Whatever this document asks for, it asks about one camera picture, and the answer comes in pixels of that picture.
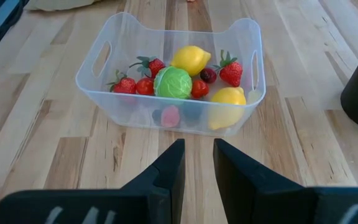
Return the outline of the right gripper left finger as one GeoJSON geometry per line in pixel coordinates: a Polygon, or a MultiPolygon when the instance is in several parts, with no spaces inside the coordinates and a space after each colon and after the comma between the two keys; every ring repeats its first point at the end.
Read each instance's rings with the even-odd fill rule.
{"type": "Polygon", "coordinates": [[[120,189],[23,190],[0,200],[0,224],[179,224],[185,141],[120,189]]]}

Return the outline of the tan folded cloth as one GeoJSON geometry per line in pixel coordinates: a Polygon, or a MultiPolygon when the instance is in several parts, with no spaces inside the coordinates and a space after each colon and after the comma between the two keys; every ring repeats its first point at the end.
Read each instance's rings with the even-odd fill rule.
{"type": "Polygon", "coordinates": [[[68,11],[89,7],[107,0],[29,0],[24,6],[26,11],[68,11]]]}

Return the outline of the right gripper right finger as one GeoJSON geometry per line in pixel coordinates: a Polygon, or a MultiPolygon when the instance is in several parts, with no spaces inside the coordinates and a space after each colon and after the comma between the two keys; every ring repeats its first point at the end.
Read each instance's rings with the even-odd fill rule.
{"type": "Polygon", "coordinates": [[[358,187],[304,187],[223,139],[213,161],[228,224],[358,224],[358,187]]]}

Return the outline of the yellow plastic lemon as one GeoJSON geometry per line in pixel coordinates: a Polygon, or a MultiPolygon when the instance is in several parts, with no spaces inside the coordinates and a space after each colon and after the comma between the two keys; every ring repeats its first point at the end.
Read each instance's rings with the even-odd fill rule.
{"type": "Polygon", "coordinates": [[[205,68],[210,59],[209,52],[195,45],[187,45],[175,52],[170,65],[185,70],[193,77],[205,68]]]}
{"type": "Polygon", "coordinates": [[[222,88],[213,95],[210,102],[223,104],[209,108],[208,127],[212,130],[236,124],[242,118],[244,106],[247,104],[241,87],[222,88]]]}

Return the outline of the green plastic cabbage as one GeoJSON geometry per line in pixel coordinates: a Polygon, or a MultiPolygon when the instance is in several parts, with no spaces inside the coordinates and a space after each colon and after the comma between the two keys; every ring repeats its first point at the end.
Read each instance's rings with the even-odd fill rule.
{"type": "Polygon", "coordinates": [[[187,71],[173,66],[161,69],[154,79],[154,94],[159,97],[188,99],[192,78],[187,71]]]}

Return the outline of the red plastic strawberry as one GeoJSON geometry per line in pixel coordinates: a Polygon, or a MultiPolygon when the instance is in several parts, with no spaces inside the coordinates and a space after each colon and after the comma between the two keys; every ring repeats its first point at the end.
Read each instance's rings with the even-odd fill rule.
{"type": "Polygon", "coordinates": [[[136,94],[136,82],[134,79],[129,78],[119,70],[116,70],[115,76],[116,79],[113,82],[107,83],[110,86],[110,92],[136,94]]]}
{"type": "Polygon", "coordinates": [[[138,59],[139,62],[134,63],[129,67],[131,68],[138,65],[137,71],[143,77],[154,79],[158,72],[165,68],[165,64],[157,57],[138,56],[136,59],[138,59]]]}
{"type": "Polygon", "coordinates": [[[214,65],[216,73],[222,81],[233,87],[239,87],[243,73],[242,65],[237,61],[237,57],[231,57],[229,51],[220,51],[220,62],[214,65]]]}

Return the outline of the clear plastic tupperware container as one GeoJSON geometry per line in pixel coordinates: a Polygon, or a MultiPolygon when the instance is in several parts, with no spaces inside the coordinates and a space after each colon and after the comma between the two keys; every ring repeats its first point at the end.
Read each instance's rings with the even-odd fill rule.
{"type": "Polygon", "coordinates": [[[260,27],[249,18],[239,19],[224,32],[196,32],[185,30],[155,30],[144,27],[134,16],[121,12],[110,17],[89,50],[76,75],[78,88],[101,108],[115,123],[137,128],[156,128],[185,133],[229,136],[236,134],[250,118],[266,93],[262,39],[260,27]],[[208,127],[211,97],[226,84],[215,81],[209,93],[200,100],[181,100],[110,92],[111,83],[119,70],[129,78],[140,80],[142,75],[134,64],[138,56],[154,56],[165,63],[172,60],[173,54],[187,45],[195,45],[211,53],[208,66],[217,64],[220,51],[229,51],[243,67],[241,88],[247,104],[242,118],[234,125],[216,130],[208,127]],[[184,103],[198,103],[202,107],[197,124],[185,122],[182,107],[184,103]],[[180,123],[174,128],[157,126],[153,119],[154,110],[176,106],[180,112],[180,123]]]}

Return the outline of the dark purple cherry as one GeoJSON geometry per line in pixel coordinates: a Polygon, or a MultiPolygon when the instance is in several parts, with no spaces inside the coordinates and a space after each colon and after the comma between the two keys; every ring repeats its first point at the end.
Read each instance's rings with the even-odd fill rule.
{"type": "Polygon", "coordinates": [[[204,68],[200,71],[200,78],[202,81],[212,84],[217,79],[217,74],[212,68],[204,68]]]}

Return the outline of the small pink peach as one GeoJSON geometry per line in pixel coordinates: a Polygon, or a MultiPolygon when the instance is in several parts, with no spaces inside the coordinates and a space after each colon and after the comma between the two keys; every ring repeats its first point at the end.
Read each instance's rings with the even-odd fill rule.
{"type": "Polygon", "coordinates": [[[164,128],[174,128],[180,123],[180,112],[176,106],[168,106],[162,110],[161,125],[164,128]]]}

